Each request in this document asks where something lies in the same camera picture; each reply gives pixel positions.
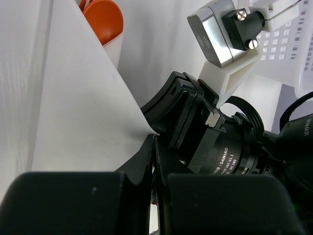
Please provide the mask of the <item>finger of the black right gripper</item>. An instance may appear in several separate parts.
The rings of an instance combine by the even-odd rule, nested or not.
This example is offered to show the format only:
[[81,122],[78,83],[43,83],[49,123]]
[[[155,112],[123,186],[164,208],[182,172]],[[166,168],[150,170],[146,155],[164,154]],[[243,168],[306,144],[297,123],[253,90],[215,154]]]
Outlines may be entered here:
[[174,71],[141,110],[154,130],[181,130],[193,105],[193,77]]

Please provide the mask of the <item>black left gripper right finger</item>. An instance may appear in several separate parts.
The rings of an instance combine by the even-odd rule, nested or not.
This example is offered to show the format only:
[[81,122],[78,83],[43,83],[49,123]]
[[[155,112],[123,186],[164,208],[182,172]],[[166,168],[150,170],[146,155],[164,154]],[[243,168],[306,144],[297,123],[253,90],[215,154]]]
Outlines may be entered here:
[[162,235],[301,235],[283,184],[272,176],[197,175],[154,139]]

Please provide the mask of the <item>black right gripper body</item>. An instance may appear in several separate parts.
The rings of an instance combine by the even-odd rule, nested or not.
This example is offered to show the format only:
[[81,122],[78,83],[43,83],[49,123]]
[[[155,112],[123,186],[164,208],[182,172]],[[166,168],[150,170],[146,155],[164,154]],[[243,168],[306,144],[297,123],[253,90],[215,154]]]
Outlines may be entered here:
[[172,73],[168,79],[177,115],[179,134],[173,134],[169,148],[172,173],[210,175],[267,174],[267,134],[258,112],[245,100],[231,96],[227,102],[241,111],[224,115],[216,104],[218,95],[202,80],[186,73]]

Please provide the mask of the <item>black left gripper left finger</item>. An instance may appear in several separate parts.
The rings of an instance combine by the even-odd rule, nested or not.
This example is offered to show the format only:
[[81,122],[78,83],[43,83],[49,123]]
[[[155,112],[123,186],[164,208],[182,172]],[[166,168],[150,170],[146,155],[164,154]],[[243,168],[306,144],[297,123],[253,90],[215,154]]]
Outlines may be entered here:
[[113,172],[28,172],[0,206],[3,235],[146,235],[154,139]]

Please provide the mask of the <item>white paper napkin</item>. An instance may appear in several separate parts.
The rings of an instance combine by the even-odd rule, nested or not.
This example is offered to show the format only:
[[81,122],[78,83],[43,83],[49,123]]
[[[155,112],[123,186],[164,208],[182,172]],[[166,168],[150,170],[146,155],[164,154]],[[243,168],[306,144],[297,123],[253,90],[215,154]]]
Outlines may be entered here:
[[33,171],[114,171],[154,131],[73,0],[52,3]]

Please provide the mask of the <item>orange plastic spoon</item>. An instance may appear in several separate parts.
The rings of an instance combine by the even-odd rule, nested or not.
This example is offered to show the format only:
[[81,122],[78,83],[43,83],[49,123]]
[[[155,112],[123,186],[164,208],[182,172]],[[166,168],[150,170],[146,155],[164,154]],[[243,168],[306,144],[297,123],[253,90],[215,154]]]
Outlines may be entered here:
[[123,32],[121,9],[112,0],[93,0],[83,10],[83,15],[103,46]]

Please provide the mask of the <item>orange plastic fork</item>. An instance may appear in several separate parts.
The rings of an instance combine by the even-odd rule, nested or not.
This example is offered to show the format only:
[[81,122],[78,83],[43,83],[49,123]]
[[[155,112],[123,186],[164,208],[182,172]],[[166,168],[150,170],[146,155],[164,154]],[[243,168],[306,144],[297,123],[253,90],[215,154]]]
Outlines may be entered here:
[[81,11],[84,11],[84,9],[90,4],[90,3],[92,3],[93,2],[93,0],[81,0],[80,2],[79,2],[79,8],[80,8],[80,10]]

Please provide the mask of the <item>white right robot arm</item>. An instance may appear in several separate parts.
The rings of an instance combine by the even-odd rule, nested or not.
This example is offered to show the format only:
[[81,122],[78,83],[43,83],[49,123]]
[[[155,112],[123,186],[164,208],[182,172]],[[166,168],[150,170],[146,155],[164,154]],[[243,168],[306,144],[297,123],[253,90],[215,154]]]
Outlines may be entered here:
[[266,131],[247,101],[220,111],[201,79],[172,72],[142,107],[154,140],[153,202],[161,235],[310,235],[313,232],[313,117]]

